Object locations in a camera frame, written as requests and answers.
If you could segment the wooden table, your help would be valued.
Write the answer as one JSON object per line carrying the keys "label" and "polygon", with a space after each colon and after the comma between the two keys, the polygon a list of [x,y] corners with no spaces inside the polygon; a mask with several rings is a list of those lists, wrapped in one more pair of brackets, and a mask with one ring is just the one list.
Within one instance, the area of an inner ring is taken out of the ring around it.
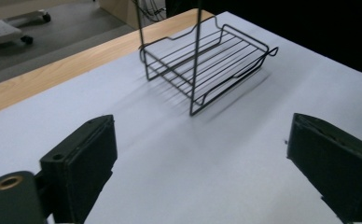
{"label": "wooden table", "polygon": [[137,51],[138,31],[83,50],[0,83],[0,110]]}

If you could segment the black curtain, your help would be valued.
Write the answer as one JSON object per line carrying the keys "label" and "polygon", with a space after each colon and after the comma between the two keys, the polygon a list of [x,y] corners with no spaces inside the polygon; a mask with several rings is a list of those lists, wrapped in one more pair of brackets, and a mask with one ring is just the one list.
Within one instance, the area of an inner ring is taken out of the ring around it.
{"label": "black curtain", "polygon": [[202,0],[362,72],[362,0]]}

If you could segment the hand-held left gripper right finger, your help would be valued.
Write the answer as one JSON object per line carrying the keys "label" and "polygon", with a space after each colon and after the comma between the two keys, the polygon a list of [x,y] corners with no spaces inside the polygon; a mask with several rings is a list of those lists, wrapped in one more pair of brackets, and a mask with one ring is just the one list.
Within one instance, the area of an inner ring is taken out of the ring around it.
{"label": "hand-held left gripper right finger", "polygon": [[345,224],[362,222],[362,141],[312,116],[292,119],[286,157]]}

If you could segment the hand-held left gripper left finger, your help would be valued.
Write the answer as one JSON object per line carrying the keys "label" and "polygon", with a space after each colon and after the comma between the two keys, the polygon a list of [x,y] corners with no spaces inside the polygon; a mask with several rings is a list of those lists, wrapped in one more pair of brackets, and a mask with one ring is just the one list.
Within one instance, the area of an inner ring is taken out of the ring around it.
{"label": "hand-held left gripper left finger", "polygon": [[83,224],[118,158],[114,117],[90,119],[40,159],[58,223]]}

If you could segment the black wire rack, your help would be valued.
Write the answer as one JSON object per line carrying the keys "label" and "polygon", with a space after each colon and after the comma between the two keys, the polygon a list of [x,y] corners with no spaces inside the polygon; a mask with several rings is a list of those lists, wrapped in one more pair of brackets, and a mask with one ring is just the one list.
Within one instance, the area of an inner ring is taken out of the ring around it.
{"label": "black wire rack", "polygon": [[138,28],[140,60],[146,79],[164,79],[189,100],[194,116],[215,100],[249,79],[277,48],[220,23],[217,16],[202,16],[202,0],[197,0],[196,23],[190,30],[173,36],[145,41]]}

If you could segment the light wooden desk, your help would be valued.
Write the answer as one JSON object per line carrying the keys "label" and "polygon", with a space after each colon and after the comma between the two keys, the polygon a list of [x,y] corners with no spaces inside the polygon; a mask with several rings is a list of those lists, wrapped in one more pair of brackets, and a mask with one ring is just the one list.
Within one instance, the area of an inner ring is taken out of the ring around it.
{"label": "light wooden desk", "polygon": [[167,18],[165,0],[98,0],[100,8],[134,29]]}

